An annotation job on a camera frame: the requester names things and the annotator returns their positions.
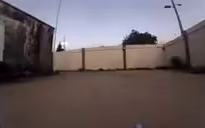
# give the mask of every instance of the building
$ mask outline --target building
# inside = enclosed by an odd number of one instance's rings
[[[0,0],[0,24],[3,62],[31,71],[53,71],[52,42],[54,28],[30,14]]]

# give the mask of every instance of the tree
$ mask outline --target tree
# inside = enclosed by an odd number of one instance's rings
[[[145,44],[157,44],[157,37],[148,32],[139,33],[137,30],[132,30],[131,33],[123,40],[123,45]]]
[[[64,51],[64,50],[65,50],[65,49],[62,48],[62,44],[59,43],[56,51],[57,51],[57,52],[61,52],[61,51]]]

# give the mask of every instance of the utility pole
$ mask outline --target utility pole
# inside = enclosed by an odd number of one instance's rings
[[[62,6],[62,0],[59,0],[58,11],[56,14],[55,34],[54,34],[54,42],[53,42],[53,50],[52,51],[56,51],[56,41],[57,41],[56,36],[57,36],[57,32],[58,32],[58,21],[59,21],[61,6]]]
[[[179,24],[179,27],[180,27],[180,31],[181,31],[181,35],[182,35],[182,38],[184,39],[184,44],[185,44],[185,53],[186,53],[186,65],[188,68],[191,67],[191,56],[190,56],[190,48],[189,48],[189,41],[188,41],[188,34],[186,31],[184,31],[184,28],[183,28],[183,25],[182,25],[182,22],[181,22],[181,18],[180,18],[180,15],[178,13],[178,10],[177,10],[177,6],[181,6],[181,4],[175,4],[174,0],[171,0],[171,5],[166,5],[164,8],[174,8],[174,11],[176,13],[176,16],[177,16],[177,21],[178,21],[178,24]]]

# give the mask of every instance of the parking lot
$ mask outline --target parking lot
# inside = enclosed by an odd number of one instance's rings
[[[0,128],[205,128],[205,75],[69,72],[0,86]]]

